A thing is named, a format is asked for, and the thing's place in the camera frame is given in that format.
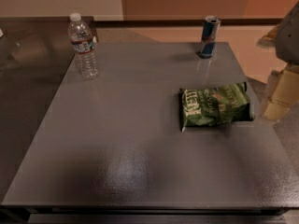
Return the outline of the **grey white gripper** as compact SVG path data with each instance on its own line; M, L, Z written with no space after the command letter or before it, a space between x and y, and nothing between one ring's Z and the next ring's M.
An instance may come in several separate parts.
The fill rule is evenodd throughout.
M277 57L286 63L292 63L281 71L273 70L264 91L261 116L278 121L299 101L299 2L279 26L275 26L258 40L258 45L275 46Z

